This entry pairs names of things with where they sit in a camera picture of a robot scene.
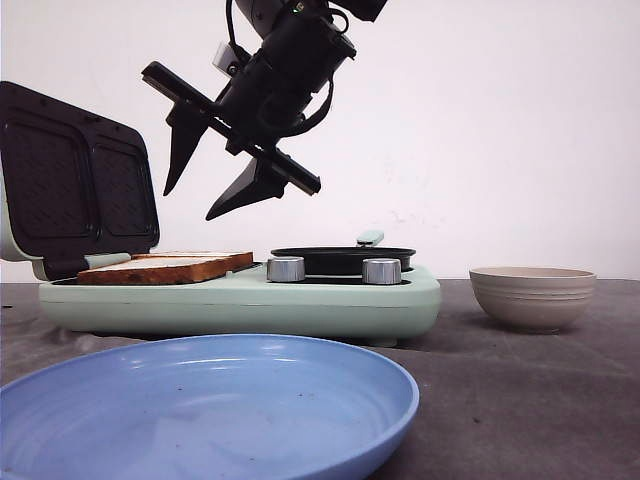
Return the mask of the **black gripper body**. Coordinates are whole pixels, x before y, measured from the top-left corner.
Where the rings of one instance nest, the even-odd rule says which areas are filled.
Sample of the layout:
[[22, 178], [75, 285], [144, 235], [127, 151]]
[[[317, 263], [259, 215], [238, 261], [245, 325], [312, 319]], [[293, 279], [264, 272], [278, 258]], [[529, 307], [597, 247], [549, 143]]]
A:
[[356, 50], [333, 18], [338, 9], [284, 9], [260, 49], [214, 100], [161, 63], [146, 66], [142, 78], [173, 103], [188, 102], [227, 140], [233, 155], [242, 151], [269, 162], [289, 182], [308, 194], [321, 188], [318, 176], [280, 151], [282, 138], [301, 135], [320, 123], [331, 102], [312, 115], [303, 111], [313, 94], [332, 86], [336, 69]]

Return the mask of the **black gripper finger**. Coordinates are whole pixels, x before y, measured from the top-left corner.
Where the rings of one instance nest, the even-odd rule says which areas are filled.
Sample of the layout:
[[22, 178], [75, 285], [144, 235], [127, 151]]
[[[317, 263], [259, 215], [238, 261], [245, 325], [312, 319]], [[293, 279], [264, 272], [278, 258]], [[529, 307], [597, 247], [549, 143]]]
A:
[[209, 209], [206, 220], [232, 210], [284, 195], [288, 179], [265, 161], [252, 158], [247, 167]]
[[171, 127], [171, 151], [164, 196], [177, 185], [202, 135], [208, 129], [208, 118], [192, 104], [176, 102], [166, 122]]

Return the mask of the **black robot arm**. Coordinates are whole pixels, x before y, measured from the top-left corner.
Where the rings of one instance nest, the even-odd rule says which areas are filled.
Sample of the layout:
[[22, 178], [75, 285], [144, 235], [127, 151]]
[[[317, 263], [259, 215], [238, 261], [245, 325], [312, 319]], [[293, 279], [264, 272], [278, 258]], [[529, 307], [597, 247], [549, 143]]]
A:
[[171, 99], [166, 118], [172, 129], [170, 168], [164, 191], [170, 193], [207, 129], [226, 139], [226, 150], [252, 159], [210, 208], [217, 218], [232, 210], [280, 198], [292, 183], [309, 195], [321, 180], [278, 149], [283, 138], [298, 136], [327, 116], [326, 98], [310, 116], [304, 110], [313, 94], [334, 85], [334, 73], [356, 50], [334, 19], [355, 16], [373, 22], [382, 1], [238, 1], [225, 6], [230, 39], [215, 66], [230, 80], [211, 100], [161, 63], [142, 72], [143, 80]]

